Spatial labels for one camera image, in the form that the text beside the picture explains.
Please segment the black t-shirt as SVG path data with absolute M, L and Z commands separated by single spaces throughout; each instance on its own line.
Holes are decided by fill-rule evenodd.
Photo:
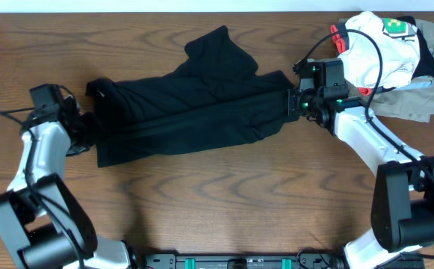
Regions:
M 259 75 L 226 26 L 190 41 L 185 52 L 187 60 L 161 77 L 87 84 L 104 128 L 100 167 L 255 143 L 297 120 L 288 106 L 293 84 L 280 71 Z

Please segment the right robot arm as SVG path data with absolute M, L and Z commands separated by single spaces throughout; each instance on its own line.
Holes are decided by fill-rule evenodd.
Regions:
M 351 97 L 337 58 L 301 60 L 288 113 L 317 123 L 348 144 L 376 177 L 371 228 L 347 243 L 332 268 L 423 268 L 418 252 L 434 244 L 434 156 L 402 142 Z

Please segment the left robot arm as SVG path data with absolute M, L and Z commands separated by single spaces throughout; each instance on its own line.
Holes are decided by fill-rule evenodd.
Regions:
M 30 90 L 34 107 L 20 124 L 19 168 L 0 194 L 0 237 L 17 268 L 135 268 L 126 243 L 97 235 L 63 182 L 66 158 L 88 151 L 101 131 L 65 89 Z

